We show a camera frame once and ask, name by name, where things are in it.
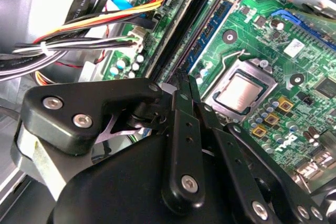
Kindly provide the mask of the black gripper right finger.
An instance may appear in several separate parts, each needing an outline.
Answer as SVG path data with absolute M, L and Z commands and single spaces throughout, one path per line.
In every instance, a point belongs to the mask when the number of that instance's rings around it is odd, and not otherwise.
M 202 144 L 220 160 L 236 223 L 328 223 L 313 199 L 236 123 L 222 126 L 200 100 L 194 77 L 186 75 Z

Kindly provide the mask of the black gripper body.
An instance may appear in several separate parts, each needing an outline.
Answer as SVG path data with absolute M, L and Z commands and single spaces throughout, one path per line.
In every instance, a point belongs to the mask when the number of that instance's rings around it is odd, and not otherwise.
M 207 153 L 204 205 L 185 216 L 168 209 L 161 194 L 165 148 L 165 138 L 148 137 L 83 170 L 62 190 L 49 223 L 245 223 Z

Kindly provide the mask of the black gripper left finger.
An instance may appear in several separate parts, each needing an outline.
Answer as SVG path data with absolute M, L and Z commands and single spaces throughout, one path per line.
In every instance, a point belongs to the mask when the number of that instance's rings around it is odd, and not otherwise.
M 184 214 L 203 204 L 200 95 L 194 77 L 173 76 L 168 93 L 147 78 L 77 82 L 35 87 L 20 113 L 20 151 L 32 161 L 55 199 L 92 165 L 94 144 L 139 128 L 167 140 L 162 194 Z

